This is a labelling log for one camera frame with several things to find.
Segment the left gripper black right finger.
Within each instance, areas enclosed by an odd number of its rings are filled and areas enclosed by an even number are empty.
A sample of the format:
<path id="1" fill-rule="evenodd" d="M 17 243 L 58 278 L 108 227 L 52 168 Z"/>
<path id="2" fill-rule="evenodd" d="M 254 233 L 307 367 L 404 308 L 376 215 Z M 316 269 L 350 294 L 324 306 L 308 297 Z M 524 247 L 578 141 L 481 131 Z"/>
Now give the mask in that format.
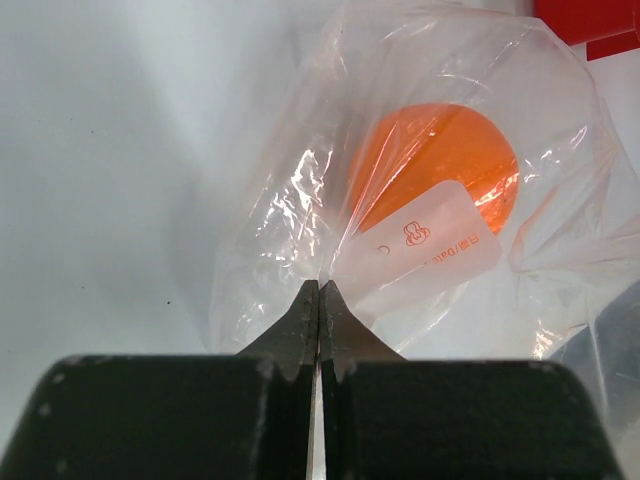
<path id="1" fill-rule="evenodd" d="M 619 479 L 590 396 L 535 360 L 410 361 L 319 292 L 330 479 Z"/>

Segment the orange fake tangerine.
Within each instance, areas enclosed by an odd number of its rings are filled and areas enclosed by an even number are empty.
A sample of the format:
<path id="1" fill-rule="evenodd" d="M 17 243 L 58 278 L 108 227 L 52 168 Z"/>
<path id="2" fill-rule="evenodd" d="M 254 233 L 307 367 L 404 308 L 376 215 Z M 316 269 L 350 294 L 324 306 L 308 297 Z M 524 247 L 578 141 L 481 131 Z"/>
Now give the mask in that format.
<path id="1" fill-rule="evenodd" d="M 515 206 L 519 176 L 514 149 L 486 116 L 458 104 L 418 104 L 383 117 L 357 148 L 349 202 L 365 232 L 452 180 L 498 234 Z"/>

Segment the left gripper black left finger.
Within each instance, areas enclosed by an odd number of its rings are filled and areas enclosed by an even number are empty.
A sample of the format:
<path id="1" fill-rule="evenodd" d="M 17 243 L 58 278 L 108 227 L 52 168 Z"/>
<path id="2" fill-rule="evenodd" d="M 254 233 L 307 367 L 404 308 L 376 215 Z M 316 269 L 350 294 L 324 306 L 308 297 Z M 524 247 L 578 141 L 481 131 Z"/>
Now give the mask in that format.
<path id="1" fill-rule="evenodd" d="M 306 479 L 319 286 L 234 355 L 54 363 L 1 459 L 5 479 Z"/>

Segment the clear zip bag blue seal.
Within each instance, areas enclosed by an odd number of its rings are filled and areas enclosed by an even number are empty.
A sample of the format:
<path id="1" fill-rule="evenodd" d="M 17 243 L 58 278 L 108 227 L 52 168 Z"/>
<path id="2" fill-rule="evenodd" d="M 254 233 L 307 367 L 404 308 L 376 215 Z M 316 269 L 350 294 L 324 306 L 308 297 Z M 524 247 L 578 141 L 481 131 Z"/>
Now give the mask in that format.
<path id="1" fill-rule="evenodd" d="M 470 107 L 519 165 L 495 234 L 448 180 L 359 229 L 349 170 L 386 115 Z M 436 1 L 350 1 L 325 26 L 231 195 L 208 339 L 237 351 L 307 280 L 395 351 L 572 369 L 614 432 L 639 418 L 639 179 L 585 64 L 543 22 Z"/>

